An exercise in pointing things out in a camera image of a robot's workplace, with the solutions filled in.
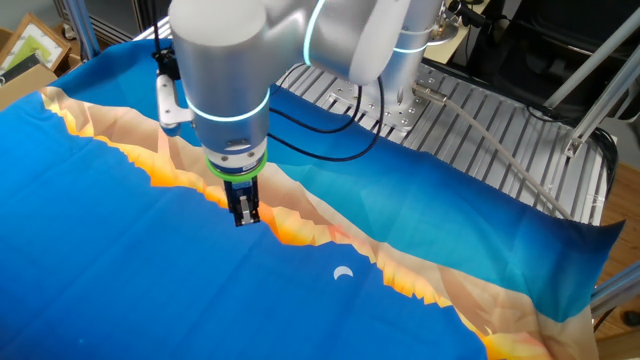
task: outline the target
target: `metal table surface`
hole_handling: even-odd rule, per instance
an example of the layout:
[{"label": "metal table surface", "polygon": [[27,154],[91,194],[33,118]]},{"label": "metal table surface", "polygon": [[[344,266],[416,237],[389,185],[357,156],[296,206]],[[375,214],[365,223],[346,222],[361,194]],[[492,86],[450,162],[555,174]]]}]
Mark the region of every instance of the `metal table surface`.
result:
[{"label": "metal table surface", "polygon": [[[171,37],[168,18],[159,24],[160,37]],[[146,38],[153,38],[152,29],[136,39]],[[602,153],[594,143],[587,141],[574,158],[569,158],[563,153],[569,127],[541,122],[516,101],[426,65],[420,66],[417,81],[446,94],[485,126],[575,220],[600,224],[607,173]],[[329,111],[353,112],[355,101],[351,94],[356,94],[355,86],[320,69],[303,66],[289,75],[283,87]],[[385,124],[384,137],[408,148],[434,154],[525,204],[553,213],[537,191],[453,110],[419,98],[413,101],[415,106],[408,113],[388,115],[412,118],[409,122],[415,120],[415,126],[399,130]],[[379,115],[376,107],[377,104],[363,101],[358,116],[360,126],[373,128]]]}]

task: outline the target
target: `wire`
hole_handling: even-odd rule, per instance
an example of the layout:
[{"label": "wire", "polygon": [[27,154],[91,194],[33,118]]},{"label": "wire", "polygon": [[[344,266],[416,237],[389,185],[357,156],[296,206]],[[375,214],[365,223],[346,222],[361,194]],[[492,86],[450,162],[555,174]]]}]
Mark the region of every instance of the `wire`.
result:
[{"label": "wire", "polygon": [[613,312],[613,310],[615,310],[616,308],[614,307],[613,309],[607,310],[606,313],[602,314],[602,316],[600,316],[600,319],[598,319],[598,321],[596,322],[596,324],[593,326],[593,332],[595,333],[596,331],[598,331],[598,328],[600,327],[600,325],[602,325],[602,323],[607,319],[607,317],[609,315],[611,315],[611,313]]},{"label": "wire", "polygon": [[351,116],[351,119],[348,122],[346,122],[344,125],[336,128],[336,129],[331,129],[331,130],[319,129],[319,128],[313,127],[311,125],[307,125],[304,122],[302,122],[302,121],[300,121],[300,120],[298,120],[298,119],[296,119],[296,118],[294,118],[294,117],[292,117],[292,116],[290,116],[288,114],[285,114],[282,111],[277,110],[277,109],[269,108],[269,111],[271,111],[274,114],[278,114],[278,115],[282,116],[283,118],[293,122],[294,124],[302,126],[303,128],[311,130],[313,132],[317,132],[317,133],[320,133],[320,134],[335,134],[335,133],[338,133],[338,132],[348,128],[349,126],[351,126],[353,123],[356,122],[356,119],[358,118],[358,115],[360,114],[360,104],[361,103],[362,103],[362,86],[358,86],[358,100],[356,101],[356,108],[353,111],[353,115]]},{"label": "wire", "polygon": [[469,67],[469,39],[471,39],[471,25],[469,25],[469,33],[467,34],[467,41],[464,45],[464,57],[467,60],[464,66],[466,66],[467,68]]},{"label": "wire", "polygon": [[334,157],[328,157],[328,156],[322,156],[322,155],[317,155],[317,154],[313,154],[310,153],[306,150],[302,150],[299,147],[292,145],[284,140],[282,140],[281,138],[277,137],[276,135],[273,135],[271,133],[269,133],[269,137],[271,137],[273,140],[281,143],[282,145],[288,147],[289,149],[299,152],[300,154],[306,155],[308,157],[314,158],[316,160],[322,160],[322,161],[329,161],[329,162],[347,162],[347,161],[352,161],[355,159],[358,159],[364,155],[366,155],[369,151],[371,151],[371,149],[373,149],[373,147],[375,146],[376,142],[378,142],[378,139],[380,138],[380,133],[382,132],[382,125],[384,122],[384,86],[382,85],[382,78],[378,77],[378,86],[380,87],[380,119],[378,120],[378,122],[376,123],[376,125],[374,125],[374,127],[378,127],[378,129],[376,130],[376,135],[373,137],[373,140],[371,141],[371,144],[369,144],[369,146],[364,149],[363,151],[359,152],[358,154],[349,156],[349,157],[344,157],[344,158],[334,158]]},{"label": "wire", "polygon": [[607,194],[605,195],[605,199],[608,199],[609,195],[611,195],[611,190],[613,189],[613,184],[616,180],[616,174],[618,172],[618,146],[613,140],[611,134],[609,134],[602,128],[596,128],[593,133],[591,133],[591,136],[589,136],[589,138],[593,140],[598,148],[600,148],[600,151],[602,151],[602,158],[606,163],[608,182]]},{"label": "wire", "polygon": [[278,85],[278,88],[276,89],[276,91],[273,92],[273,94],[271,94],[271,96],[275,95],[278,93],[278,91],[280,91],[280,89],[282,89],[282,85],[284,84],[284,82],[287,80],[287,78],[289,77],[289,75],[291,75],[294,71],[298,70],[299,68],[305,66],[305,63],[302,64],[298,64],[296,66],[293,67],[293,69],[289,70],[289,72],[287,73],[287,75],[284,76],[284,79],[282,79],[282,81],[280,81],[280,85]]},{"label": "wire", "polygon": [[449,99],[445,100],[445,104],[449,106],[451,109],[453,109],[455,112],[457,112],[458,115],[460,115],[460,117],[465,119],[476,130],[478,130],[482,134],[482,136],[484,136],[485,139],[487,139],[494,146],[494,148],[498,150],[498,152],[502,154],[502,156],[504,156],[509,161],[509,164],[511,164],[511,166],[513,166],[538,191],[538,193],[542,195],[542,197],[544,197],[551,205],[553,205],[553,207],[555,207],[555,209],[565,219],[573,220],[573,218],[571,217],[571,214],[569,214],[569,212],[565,210],[565,208],[563,208],[562,205],[560,205],[560,203],[558,203],[558,201],[553,196],[551,196],[551,194],[549,194],[542,187],[542,185],[540,185],[540,183],[538,183],[536,179],[534,179],[533,176],[531,176],[531,174],[529,174],[527,170],[525,170],[522,167],[522,165],[520,165],[520,163],[516,159],[513,158],[511,153],[509,153],[507,149],[502,147],[500,142],[496,140],[491,134],[489,134],[489,132],[484,127],[482,127],[482,125],[480,125],[471,115],[469,115],[460,106],[458,106],[456,103],[452,102]]},{"label": "wire", "polygon": [[153,35],[156,44],[156,52],[160,52],[160,31],[158,29],[158,14],[156,12],[156,0],[148,0],[151,2],[151,22],[153,22]]},{"label": "wire", "polygon": [[526,106],[527,112],[529,113],[529,115],[531,115],[533,118],[540,120],[542,122],[547,122],[547,123],[562,123],[564,120],[562,119],[552,119],[552,118],[543,118],[540,117],[538,115],[536,115],[532,110],[531,110],[531,105],[527,105]]}]

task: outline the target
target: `blue light ring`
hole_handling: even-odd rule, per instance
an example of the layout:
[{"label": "blue light ring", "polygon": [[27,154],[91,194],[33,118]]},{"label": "blue light ring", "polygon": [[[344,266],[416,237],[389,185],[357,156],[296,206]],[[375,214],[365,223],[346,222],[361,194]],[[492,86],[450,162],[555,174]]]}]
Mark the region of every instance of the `blue light ring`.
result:
[{"label": "blue light ring", "polygon": [[315,9],[313,9],[313,13],[311,13],[311,17],[309,18],[309,24],[307,24],[307,32],[304,35],[304,48],[302,50],[302,55],[304,56],[304,62],[307,66],[311,66],[311,58],[309,55],[310,47],[311,47],[311,36],[313,35],[313,29],[316,26],[316,22],[318,21],[318,17],[320,16],[320,11],[324,6],[326,0],[318,0]]},{"label": "blue light ring", "polygon": [[191,108],[191,110],[193,110],[194,113],[196,113],[198,116],[203,117],[207,120],[213,120],[213,121],[225,121],[225,122],[231,122],[231,121],[240,121],[240,120],[244,120],[247,118],[252,117],[253,115],[259,113],[265,106],[267,106],[267,103],[269,103],[269,96],[270,96],[270,91],[267,90],[267,96],[264,97],[264,100],[262,100],[262,103],[260,105],[258,105],[257,108],[249,111],[246,114],[242,114],[242,115],[238,115],[238,116],[214,116],[214,115],[209,115],[207,113],[205,113],[204,111],[196,108],[191,101],[189,101],[189,98],[186,98],[187,100],[187,105],[189,105],[189,108]]},{"label": "blue light ring", "polygon": [[427,45],[429,45],[429,44],[428,43],[424,44],[424,46],[421,47],[420,49],[413,49],[413,50],[405,50],[405,49],[393,48],[393,51],[397,51],[397,52],[403,53],[403,54],[413,54],[413,53],[417,53],[417,52],[420,52],[420,51],[424,51],[427,48]]}]

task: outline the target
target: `gray cable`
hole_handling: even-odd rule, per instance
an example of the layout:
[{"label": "gray cable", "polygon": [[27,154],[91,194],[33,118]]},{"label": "gray cable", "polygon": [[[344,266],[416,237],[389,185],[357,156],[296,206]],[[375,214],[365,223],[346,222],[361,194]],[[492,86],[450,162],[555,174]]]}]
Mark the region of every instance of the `gray cable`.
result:
[{"label": "gray cable", "polygon": [[511,164],[511,166],[513,166],[529,182],[529,184],[531,184],[538,191],[538,193],[542,195],[542,197],[544,197],[565,219],[573,220],[571,214],[569,214],[569,212],[567,212],[567,210],[565,210],[562,205],[560,205],[560,203],[558,203],[558,201],[556,201],[556,199],[551,196],[551,194],[549,194],[542,187],[542,185],[540,185],[540,183],[537,182],[536,179],[534,179],[533,176],[531,176],[531,174],[529,174],[527,170],[525,170],[522,165],[520,165],[520,163],[513,158],[513,156],[511,156],[511,153],[509,153],[509,151],[507,151],[507,149],[505,149],[498,142],[498,140],[491,136],[491,134],[484,127],[482,127],[482,125],[480,125],[473,117],[471,117],[471,115],[462,110],[460,106],[449,99],[445,98],[444,104],[457,112],[458,115],[460,115],[461,118],[465,119],[471,126],[473,126],[474,129],[478,130],[482,134],[482,136],[484,136],[484,138],[487,139],[491,143],[491,145],[493,145],[493,147],[509,161],[509,164]]}]

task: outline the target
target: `blue cloth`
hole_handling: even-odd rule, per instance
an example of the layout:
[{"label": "blue cloth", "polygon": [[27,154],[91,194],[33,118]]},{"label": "blue cloth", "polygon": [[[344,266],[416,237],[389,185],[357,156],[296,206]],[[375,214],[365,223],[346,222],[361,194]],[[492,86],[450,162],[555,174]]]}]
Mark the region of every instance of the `blue cloth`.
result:
[{"label": "blue cloth", "polygon": [[[152,51],[151,41],[112,47],[54,85],[78,100],[128,106],[157,119]],[[182,91],[180,101],[185,106]],[[347,121],[286,90],[272,97],[271,106],[319,127]],[[271,132],[327,156],[355,154],[373,136],[358,126],[316,134],[273,114]],[[181,136],[199,145],[190,126]],[[269,157],[372,238],[527,294],[558,322],[588,306],[622,230],[621,224],[597,228],[551,218],[430,154],[385,139],[349,163],[315,161],[275,141]]]},{"label": "blue cloth", "polygon": [[353,247],[284,246],[151,187],[39,94],[0,123],[1,359],[486,358],[455,309],[384,286]]}]

